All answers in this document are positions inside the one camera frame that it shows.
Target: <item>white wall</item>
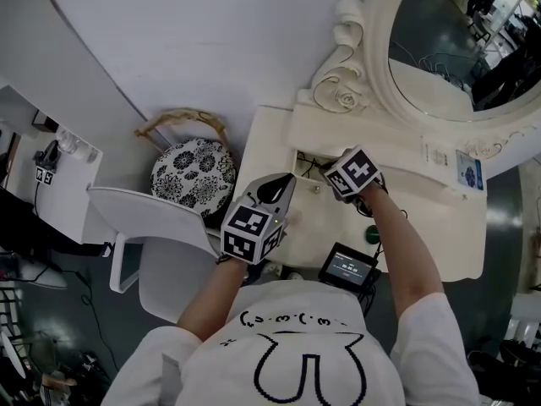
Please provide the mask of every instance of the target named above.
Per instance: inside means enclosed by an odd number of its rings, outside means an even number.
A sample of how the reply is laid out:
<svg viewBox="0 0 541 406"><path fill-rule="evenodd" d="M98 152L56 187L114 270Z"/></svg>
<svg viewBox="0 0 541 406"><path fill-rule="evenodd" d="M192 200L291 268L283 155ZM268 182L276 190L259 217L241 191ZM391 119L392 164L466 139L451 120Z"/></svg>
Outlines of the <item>white wall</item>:
<svg viewBox="0 0 541 406"><path fill-rule="evenodd" d="M147 117L222 115L242 152L258 105L291 107L333 49L339 0L56 0Z"/></svg>

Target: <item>floral cushion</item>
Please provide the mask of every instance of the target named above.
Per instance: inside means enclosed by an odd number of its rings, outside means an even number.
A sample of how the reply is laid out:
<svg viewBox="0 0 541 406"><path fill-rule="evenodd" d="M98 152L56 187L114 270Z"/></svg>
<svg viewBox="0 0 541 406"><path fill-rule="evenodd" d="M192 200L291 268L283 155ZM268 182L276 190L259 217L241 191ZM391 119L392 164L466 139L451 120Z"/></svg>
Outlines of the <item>floral cushion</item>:
<svg viewBox="0 0 541 406"><path fill-rule="evenodd" d="M231 153L220 142L191 139L158 158L150 187L156 197L190 207L205 218L223 206L236 177Z"/></svg>

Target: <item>mirror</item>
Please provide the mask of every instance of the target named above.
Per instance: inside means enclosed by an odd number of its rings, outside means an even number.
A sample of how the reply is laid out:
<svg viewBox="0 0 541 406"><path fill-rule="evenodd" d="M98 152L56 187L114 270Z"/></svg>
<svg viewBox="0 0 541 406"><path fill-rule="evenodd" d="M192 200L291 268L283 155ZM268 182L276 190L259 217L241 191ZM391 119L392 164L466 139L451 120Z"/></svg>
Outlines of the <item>mirror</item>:
<svg viewBox="0 0 541 406"><path fill-rule="evenodd" d="M537 96L540 1L402 0L389 43L396 87L420 111L452 121Z"/></svg>

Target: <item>white chair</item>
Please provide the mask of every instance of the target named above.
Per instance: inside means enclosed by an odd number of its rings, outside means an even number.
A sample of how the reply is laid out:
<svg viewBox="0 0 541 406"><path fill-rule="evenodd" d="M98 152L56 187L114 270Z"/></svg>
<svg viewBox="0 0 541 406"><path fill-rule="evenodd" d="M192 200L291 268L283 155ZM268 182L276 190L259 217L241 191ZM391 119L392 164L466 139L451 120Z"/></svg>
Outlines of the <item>white chair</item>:
<svg viewBox="0 0 541 406"><path fill-rule="evenodd" d="M139 299L149 313L176 322L216 267L220 234L197 212L152 195L90 188L90 200L118 235L112 256L112 290L123 294L139 279ZM145 238L139 270L121 281L124 245Z"/></svg>

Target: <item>gray floor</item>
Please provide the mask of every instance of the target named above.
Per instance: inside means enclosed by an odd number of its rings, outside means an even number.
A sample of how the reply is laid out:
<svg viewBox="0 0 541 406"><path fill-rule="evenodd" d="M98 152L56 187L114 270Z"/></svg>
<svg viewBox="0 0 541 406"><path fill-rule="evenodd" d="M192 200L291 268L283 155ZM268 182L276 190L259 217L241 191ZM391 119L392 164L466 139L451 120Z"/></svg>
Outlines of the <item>gray floor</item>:
<svg viewBox="0 0 541 406"><path fill-rule="evenodd" d="M508 322L512 296L521 262L522 228L512 220L522 217L521 186L518 169L492 178L488 185L489 222L484 272L477 280L447 283L445 291L456 313L467 348L484 335L502 338ZM507 218L491 222L490 218ZM110 260L54 255L65 270L80 271L92 282L96 311L103 336L121 365L139 341L152 328L166 325L140 306L138 288L116 294L109 288ZM133 262L137 254L129 257ZM101 343L91 309L80 300L85 286L73 275L65 274L67 290L51 290L22 284L21 319L27 335L43 331L58 339L64 359L75 359L78 351L93 351L109 375L115 370ZM374 306L367 318L370 332L389 350L396 335L396 318L386 275L377 283Z"/></svg>
<svg viewBox="0 0 541 406"><path fill-rule="evenodd" d="M391 32L395 44L390 45L389 57L416 66L396 44L406 48L416 62L435 52L444 53L430 58L433 69L436 63L443 63L450 75L471 86L470 73L479 49L467 25L466 16L451 0L402 0ZM443 72L443 65L439 64L438 70Z"/></svg>

